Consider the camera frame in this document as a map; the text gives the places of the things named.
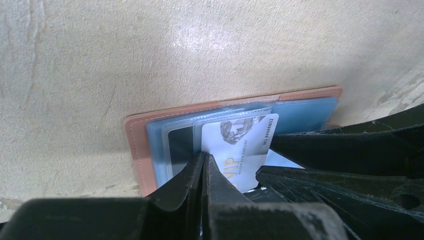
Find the white VIP card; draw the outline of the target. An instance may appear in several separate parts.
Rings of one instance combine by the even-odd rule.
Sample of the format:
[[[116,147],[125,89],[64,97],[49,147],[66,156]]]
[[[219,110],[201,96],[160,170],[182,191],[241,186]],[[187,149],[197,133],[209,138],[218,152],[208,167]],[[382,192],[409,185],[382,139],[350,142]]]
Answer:
[[[258,185],[255,174],[264,165],[277,128],[277,113],[207,123],[201,150],[213,155],[218,171],[239,192]]]

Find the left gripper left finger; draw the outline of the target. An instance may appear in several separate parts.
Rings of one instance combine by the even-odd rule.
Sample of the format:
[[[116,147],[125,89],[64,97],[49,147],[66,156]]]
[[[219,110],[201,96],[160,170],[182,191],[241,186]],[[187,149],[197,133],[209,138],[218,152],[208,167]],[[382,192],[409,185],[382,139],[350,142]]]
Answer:
[[[199,240],[202,171],[197,154],[146,197],[38,198],[0,225],[3,240]]]

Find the pink leather card holder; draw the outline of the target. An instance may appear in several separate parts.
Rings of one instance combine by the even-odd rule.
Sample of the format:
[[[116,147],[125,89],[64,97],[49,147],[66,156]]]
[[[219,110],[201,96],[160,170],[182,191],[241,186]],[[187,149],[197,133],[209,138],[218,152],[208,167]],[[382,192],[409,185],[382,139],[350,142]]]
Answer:
[[[124,129],[128,139],[132,161],[139,183],[141,196],[146,197],[160,186],[159,175],[155,172],[159,168],[154,163],[153,151],[155,147],[163,148],[160,130],[148,130],[148,124],[171,117],[178,117],[207,110],[219,109],[228,106],[248,105],[253,103],[274,103],[294,100],[308,100],[323,97],[342,96],[343,88],[329,86],[315,89],[284,92],[274,95],[254,96],[240,99],[222,100],[187,106],[162,109],[157,111],[135,114],[124,120]]]

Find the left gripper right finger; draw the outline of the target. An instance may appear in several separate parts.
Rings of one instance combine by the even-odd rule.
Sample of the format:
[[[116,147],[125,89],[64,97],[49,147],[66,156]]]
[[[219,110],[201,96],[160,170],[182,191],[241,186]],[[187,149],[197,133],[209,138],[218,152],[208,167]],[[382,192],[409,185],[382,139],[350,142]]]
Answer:
[[[346,240],[342,220],[323,203],[255,203],[203,153],[202,231],[205,240]]]

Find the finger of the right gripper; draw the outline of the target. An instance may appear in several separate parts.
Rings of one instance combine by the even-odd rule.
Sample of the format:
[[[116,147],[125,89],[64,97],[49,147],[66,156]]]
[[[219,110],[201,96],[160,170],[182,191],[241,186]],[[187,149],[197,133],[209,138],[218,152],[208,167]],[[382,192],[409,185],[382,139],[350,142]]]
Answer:
[[[306,169],[422,179],[424,106],[339,128],[276,135],[271,149]]]
[[[331,207],[351,240],[424,237],[423,179],[264,165],[256,180],[284,201]]]

